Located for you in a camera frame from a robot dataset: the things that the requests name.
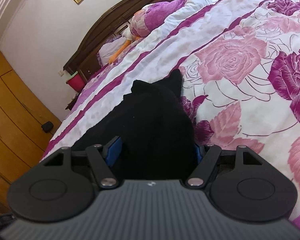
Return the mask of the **black small garment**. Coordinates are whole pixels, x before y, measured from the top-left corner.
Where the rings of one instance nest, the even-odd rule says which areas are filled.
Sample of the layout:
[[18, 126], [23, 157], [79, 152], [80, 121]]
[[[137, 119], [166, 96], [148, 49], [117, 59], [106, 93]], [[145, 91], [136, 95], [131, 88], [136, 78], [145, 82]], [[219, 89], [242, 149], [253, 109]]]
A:
[[181, 105], [175, 69], [154, 83], [135, 80], [131, 92], [72, 146], [85, 150], [115, 136], [122, 148], [111, 171], [119, 180], [187, 179], [198, 165], [192, 122]]

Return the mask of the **dark wooden nightstand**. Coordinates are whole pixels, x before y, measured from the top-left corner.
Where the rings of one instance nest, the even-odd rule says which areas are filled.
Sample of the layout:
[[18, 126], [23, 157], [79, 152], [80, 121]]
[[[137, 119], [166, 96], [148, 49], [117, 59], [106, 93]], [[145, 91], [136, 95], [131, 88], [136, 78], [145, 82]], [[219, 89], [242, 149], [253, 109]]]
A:
[[76, 104], [77, 100], [78, 100], [78, 97], [79, 97], [79, 93], [77, 93], [72, 99], [71, 101], [67, 104], [65, 110], [72, 110], [74, 105]]

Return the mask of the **small black bag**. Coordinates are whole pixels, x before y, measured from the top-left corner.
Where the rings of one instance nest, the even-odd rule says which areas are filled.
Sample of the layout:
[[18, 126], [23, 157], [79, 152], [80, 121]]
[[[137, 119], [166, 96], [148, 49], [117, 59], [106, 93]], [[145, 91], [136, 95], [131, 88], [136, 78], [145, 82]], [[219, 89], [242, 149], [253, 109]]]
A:
[[50, 133], [53, 130], [54, 125], [52, 122], [47, 121], [46, 123], [41, 125], [41, 128], [45, 133]]

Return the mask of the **red plastic bucket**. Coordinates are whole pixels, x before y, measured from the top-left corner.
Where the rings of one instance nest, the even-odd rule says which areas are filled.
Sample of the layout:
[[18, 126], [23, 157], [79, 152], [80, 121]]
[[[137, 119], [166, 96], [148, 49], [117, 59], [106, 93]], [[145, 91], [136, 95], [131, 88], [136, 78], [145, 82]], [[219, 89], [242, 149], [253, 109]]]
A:
[[80, 93], [85, 87], [85, 81], [83, 80], [79, 72], [75, 72], [74, 74], [72, 74], [66, 81], [66, 84], [69, 85], [77, 93]]

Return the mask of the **wooden wardrobe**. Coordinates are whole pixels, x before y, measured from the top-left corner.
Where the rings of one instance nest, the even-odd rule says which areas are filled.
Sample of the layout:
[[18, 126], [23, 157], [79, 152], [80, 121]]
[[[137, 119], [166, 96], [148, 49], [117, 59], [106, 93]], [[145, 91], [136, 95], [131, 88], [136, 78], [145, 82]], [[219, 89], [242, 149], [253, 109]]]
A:
[[[41, 125], [54, 128], [45, 133]], [[0, 52], [0, 215], [11, 183], [41, 160], [61, 121], [23, 83]]]

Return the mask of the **dark wooden headboard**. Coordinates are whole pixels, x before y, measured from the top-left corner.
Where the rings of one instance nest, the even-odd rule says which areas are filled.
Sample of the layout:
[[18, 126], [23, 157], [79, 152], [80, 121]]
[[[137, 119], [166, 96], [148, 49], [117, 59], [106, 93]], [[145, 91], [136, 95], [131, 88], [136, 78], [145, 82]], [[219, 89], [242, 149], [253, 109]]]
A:
[[106, 40], [125, 28], [128, 21], [142, 7], [160, 1], [172, 0], [122, 0], [111, 7], [93, 24], [63, 70], [71, 75], [78, 72], [87, 82], [101, 69], [97, 53]]

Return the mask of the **lilac ruffled pillow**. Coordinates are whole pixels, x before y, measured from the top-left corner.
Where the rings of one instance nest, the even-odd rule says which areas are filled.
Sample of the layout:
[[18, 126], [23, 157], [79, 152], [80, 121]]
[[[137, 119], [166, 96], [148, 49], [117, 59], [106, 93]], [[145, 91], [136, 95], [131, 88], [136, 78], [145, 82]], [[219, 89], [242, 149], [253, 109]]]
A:
[[108, 64], [110, 57], [117, 52], [125, 42], [126, 38], [122, 36], [108, 38], [96, 55], [100, 66], [104, 67]]

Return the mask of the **pink floral bed quilt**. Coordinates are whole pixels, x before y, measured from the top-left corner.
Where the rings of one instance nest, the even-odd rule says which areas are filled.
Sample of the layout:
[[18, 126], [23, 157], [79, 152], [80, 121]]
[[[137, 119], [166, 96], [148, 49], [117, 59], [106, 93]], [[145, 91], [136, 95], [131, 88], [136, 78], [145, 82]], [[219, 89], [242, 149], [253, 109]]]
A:
[[247, 145], [296, 185], [300, 228], [300, 0], [184, 0], [88, 84], [46, 155], [72, 146], [130, 92], [178, 69], [200, 142]]

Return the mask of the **white orange plush duck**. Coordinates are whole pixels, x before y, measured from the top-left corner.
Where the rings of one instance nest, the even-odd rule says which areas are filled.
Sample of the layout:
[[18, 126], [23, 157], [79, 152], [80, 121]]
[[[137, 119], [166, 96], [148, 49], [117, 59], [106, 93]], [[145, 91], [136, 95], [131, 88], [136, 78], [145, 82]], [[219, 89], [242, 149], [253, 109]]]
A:
[[117, 57], [134, 41], [138, 40], [140, 38], [138, 30], [138, 20], [143, 19], [145, 12], [143, 10], [137, 11], [134, 16], [132, 17], [132, 21], [130, 23], [129, 28], [125, 31], [124, 37], [126, 38], [126, 41], [124, 44], [110, 57], [109, 64], [112, 64]]

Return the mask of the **purple floral pillow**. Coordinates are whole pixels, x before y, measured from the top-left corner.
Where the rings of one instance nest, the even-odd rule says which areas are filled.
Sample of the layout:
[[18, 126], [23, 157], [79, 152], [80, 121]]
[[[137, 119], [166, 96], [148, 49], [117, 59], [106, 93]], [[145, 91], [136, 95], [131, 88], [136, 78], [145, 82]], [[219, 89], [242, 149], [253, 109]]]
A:
[[144, 6], [131, 19], [130, 32], [136, 37], [146, 37], [161, 26], [165, 19], [185, 5], [187, 0], [163, 1]]

